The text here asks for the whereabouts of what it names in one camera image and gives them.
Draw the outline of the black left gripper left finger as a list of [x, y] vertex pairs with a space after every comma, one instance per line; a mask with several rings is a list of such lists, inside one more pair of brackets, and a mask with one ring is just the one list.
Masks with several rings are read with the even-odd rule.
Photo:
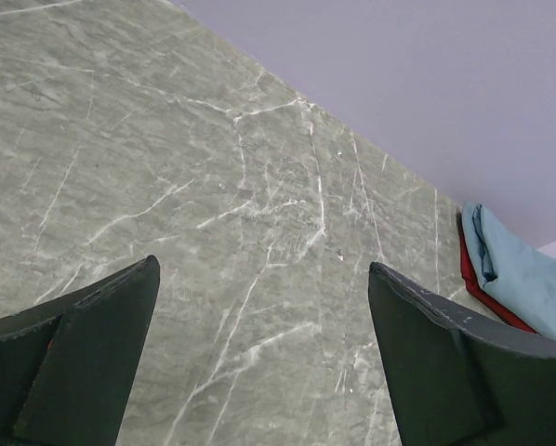
[[159, 286], [147, 256], [0, 318], [0, 445], [114, 445]]

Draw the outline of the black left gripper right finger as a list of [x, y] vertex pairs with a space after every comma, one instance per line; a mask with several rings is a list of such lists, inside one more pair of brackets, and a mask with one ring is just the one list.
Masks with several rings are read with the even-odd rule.
[[368, 301], [404, 445], [556, 445], [556, 341], [378, 262]]

